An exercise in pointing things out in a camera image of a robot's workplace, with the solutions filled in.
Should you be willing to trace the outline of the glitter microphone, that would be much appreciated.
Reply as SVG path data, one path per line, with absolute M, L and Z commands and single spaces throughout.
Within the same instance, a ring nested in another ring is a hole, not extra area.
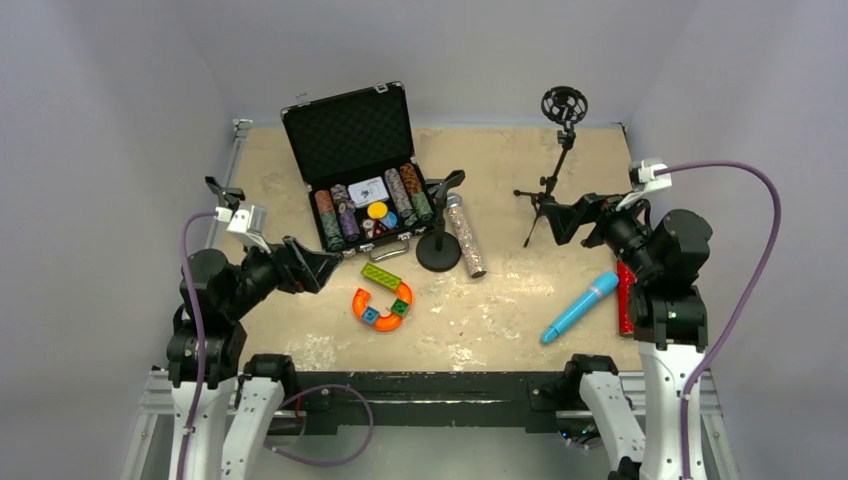
M 463 199 L 457 193 L 449 193 L 446 198 L 446 211 L 458 240 L 462 258 L 472 279 L 486 275 L 482 252 L 474 235 L 473 229 L 463 209 Z

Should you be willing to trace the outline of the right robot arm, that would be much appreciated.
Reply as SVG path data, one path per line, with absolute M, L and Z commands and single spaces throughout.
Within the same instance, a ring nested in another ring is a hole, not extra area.
M 607 246 L 634 275 L 627 310 L 643 369 L 644 419 L 637 420 L 610 358 L 576 354 L 565 379 L 593 416 L 609 478 L 704 479 L 698 366 L 708 346 L 708 315 L 695 281 L 713 231 L 683 209 L 649 228 L 638 218 L 643 204 L 620 208 L 622 200 L 590 193 L 573 205 L 545 202 L 538 211 L 559 245 L 592 225 L 582 246 Z

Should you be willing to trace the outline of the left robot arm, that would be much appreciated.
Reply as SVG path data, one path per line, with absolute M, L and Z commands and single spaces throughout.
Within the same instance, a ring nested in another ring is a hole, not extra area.
M 170 478 L 221 474 L 225 404 L 247 339 L 242 319 L 275 291 L 319 293 L 342 261 L 291 236 L 268 251 L 248 248 L 240 264 L 214 248 L 184 255 L 184 304 L 166 347 L 175 417 Z

